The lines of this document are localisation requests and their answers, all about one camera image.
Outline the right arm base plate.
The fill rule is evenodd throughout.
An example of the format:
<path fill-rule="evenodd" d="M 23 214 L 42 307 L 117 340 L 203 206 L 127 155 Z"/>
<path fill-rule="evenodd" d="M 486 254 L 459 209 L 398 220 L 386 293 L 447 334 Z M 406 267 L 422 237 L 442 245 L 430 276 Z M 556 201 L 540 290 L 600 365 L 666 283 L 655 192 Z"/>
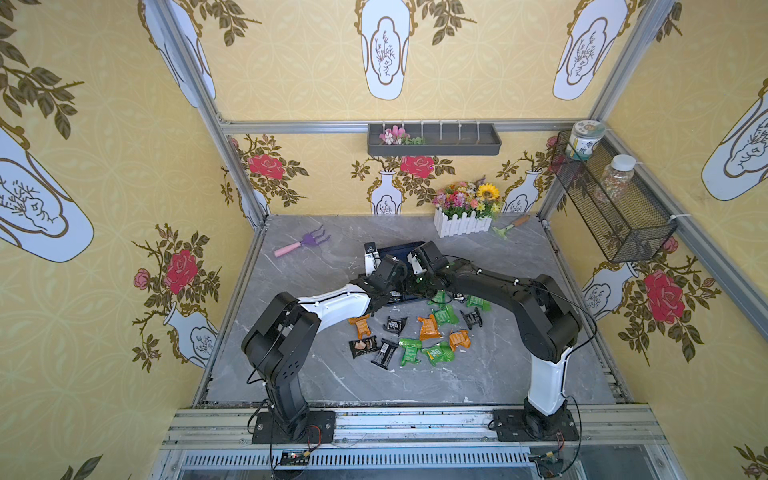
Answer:
<path fill-rule="evenodd" d="M 565 408 L 552 415 L 537 410 L 497 409 L 492 411 L 488 428 L 500 442 L 575 442 L 580 439 L 579 426 Z"/>

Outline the green cookie packet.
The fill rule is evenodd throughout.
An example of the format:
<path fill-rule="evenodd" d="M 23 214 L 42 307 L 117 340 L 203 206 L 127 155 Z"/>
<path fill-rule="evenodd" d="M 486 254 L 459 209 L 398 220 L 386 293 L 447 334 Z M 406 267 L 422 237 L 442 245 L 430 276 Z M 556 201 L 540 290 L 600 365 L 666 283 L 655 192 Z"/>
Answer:
<path fill-rule="evenodd" d="M 451 302 L 451 298 L 445 291 L 438 291 L 431 299 L 428 300 L 429 305 L 446 305 Z"/>
<path fill-rule="evenodd" d="M 455 352 L 448 342 L 439 342 L 428 348 L 423 348 L 422 352 L 426 355 L 432 366 L 437 366 L 441 362 L 452 362 L 455 359 Z"/>
<path fill-rule="evenodd" d="M 435 318 L 438 326 L 458 325 L 460 323 L 459 318 L 451 305 L 444 305 L 437 310 L 433 310 L 432 316 Z"/>
<path fill-rule="evenodd" d="M 492 310 L 491 303 L 488 300 L 478 296 L 474 296 L 474 295 L 470 295 L 467 297 L 466 305 L 468 307 L 477 308 L 484 312 L 488 312 Z"/>
<path fill-rule="evenodd" d="M 398 345 L 403 349 L 403 356 L 400 362 L 400 366 L 404 367 L 407 364 L 419 364 L 419 354 L 422 350 L 423 343 L 418 339 L 401 338 L 398 341 Z"/>

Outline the small black checkered packet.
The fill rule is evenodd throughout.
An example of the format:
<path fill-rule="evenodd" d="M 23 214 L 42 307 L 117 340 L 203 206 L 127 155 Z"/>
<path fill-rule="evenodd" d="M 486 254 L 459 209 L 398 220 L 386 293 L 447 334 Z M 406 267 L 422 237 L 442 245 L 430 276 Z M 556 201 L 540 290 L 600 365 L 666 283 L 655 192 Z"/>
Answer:
<path fill-rule="evenodd" d="M 401 317 L 401 318 L 388 317 L 387 320 L 383 323 L 383 328 L 386 332 L 394 333 L 400 336 L 403 330 L 405 329 L 406 324 L 407 324 L 406 317 Z"/>

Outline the orange cookie packet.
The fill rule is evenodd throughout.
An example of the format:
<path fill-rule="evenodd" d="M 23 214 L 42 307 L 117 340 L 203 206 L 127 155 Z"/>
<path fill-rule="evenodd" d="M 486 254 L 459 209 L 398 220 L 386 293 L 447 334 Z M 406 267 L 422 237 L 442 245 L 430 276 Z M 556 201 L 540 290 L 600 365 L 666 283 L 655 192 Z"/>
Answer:
<path fill-rule="evenodd" d="M 453 352 L 458 348 L 468 349 L 471 347 L 471 338 L 468 330 L 457 330 L 449 335 L 449 345 Z"/>
<path fill-rule="evenodd" d="M 359 340 L 372 336 L 372 331 L 368 324 L 369 319 L 369 315 L 348 319 L 348 323 L 356 328 L 356 333 Z"/>
<path fill-rule="evenodd" d="M 427 340 L 439 339 L 443 335 L 439 331 L 438 323 L 434 315 L 427 317 L 419 317 L 420 322 L 419 340 L 425 342 Z"/>

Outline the black cookie packet barcode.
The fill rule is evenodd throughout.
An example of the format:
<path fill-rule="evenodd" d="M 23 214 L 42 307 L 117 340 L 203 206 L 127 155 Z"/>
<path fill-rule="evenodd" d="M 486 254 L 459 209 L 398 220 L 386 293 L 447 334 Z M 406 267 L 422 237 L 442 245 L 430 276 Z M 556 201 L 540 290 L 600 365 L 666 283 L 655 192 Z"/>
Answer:
<path fill-rule="evenodd" d="M 399 343 L 389 339 L 383 339 L 378 352 L 375 354 L 371 363 L 384 370 L 389 370 L 390 362 L 394 353 L 399 348 Z"/>

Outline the black checkered cookie packet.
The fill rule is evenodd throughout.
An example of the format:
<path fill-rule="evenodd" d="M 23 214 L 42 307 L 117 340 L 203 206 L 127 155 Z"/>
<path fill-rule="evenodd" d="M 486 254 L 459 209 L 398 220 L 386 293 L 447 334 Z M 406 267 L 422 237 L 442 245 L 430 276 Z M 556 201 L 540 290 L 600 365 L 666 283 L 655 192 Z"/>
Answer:
<path fill-rule="evenodd" d="M 475 327 L 481 328 L 483 326 L 483 319 L 477 308 L 472 311 L 462 311 L 461 315 L 469 330 L 473 330 Z"/>

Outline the black cookie packet with picture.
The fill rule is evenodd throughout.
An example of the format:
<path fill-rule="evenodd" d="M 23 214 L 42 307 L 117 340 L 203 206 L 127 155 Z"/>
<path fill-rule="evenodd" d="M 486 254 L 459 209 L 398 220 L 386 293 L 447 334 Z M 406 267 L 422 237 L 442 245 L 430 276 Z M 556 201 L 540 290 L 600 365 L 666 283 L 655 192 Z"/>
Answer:
<path fill-rule="evenodd" d="M 375 353 L 379 350 L 376 335 L 371 335 L 369 337 L 357 340 L 350 340 L 348 342 L 348 346 L 353 359 L 356 359 L 362 355 Z"/>

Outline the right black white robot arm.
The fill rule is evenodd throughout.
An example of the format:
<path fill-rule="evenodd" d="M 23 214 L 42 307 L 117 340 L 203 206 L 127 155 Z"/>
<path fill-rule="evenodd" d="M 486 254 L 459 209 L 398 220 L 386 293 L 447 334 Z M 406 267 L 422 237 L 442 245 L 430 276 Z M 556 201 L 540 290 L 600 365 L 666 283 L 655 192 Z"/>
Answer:
<path fill-rule="evenodd" d="M 408 255 L 408 262 L 414 277 L 406 285 L 413 291 L 442 290 L 475 296 L 513 314 L 523 346 L 531 354 L 524 428 L 535 439 L 554 435 L 567 419 L 567 362 L 581 331 L 574 306 L 554 278 L 541 274 L 530 279 L 493 272 L 464 258 L 450 258 L 433 242 L 416 247 Z"/>

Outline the dark blue storage box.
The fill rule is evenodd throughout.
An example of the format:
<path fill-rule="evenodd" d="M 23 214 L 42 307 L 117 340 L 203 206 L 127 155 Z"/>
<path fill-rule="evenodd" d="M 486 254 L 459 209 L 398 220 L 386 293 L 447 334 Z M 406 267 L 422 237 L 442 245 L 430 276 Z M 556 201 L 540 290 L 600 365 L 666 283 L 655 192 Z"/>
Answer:
<path fill-rule="evenodd" d="M 409 242 L 409 243 L 403 243 L 399 245 L 389 246 L 389 247 L 383 247 L 378 248 L 377 252 L 379 254 L 379 257 L 381 259 L 385 258 L 387 255 L 392 256 L 393 258 L 403 261 L 404 263 L 408 262 L 408 255 L 417 247 L 421 246 L 423 244 L 423 241 L 415 241 L 415 242 Z"/>

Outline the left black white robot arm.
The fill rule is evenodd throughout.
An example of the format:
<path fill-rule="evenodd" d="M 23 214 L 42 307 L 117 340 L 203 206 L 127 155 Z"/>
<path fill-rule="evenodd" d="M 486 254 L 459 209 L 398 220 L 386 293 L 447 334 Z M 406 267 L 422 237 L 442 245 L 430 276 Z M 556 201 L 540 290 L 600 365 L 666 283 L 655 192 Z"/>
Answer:
<path fill-rule="evenodd" d="M 273 422 L 292 440 L 308 425 L 309 405 L 299 371 L 317 333 L 339 322 L 372 314 L 388 304 L 393 292 L 404 294 L 415 278 L 413 267 L 385 256 L 368 276 L 314 296 L 278 293 L 246 334 L 241 348 L 264 380 Z"/>

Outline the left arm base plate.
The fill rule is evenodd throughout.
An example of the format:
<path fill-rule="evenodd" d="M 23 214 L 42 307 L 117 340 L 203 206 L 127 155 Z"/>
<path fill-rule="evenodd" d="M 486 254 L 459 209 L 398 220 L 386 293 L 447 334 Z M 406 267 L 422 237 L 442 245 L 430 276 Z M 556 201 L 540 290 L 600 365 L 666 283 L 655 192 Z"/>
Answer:
<path fill-rule="evenodd" d="M 298 444 L 311 447 L 330 443 L 334 439 L 336 413 L 332 410 L 310 410 L 294 423 L 281 422 L 271 411 L 259 412 L 247 422 L 247 432 L 253 444 Z"/>

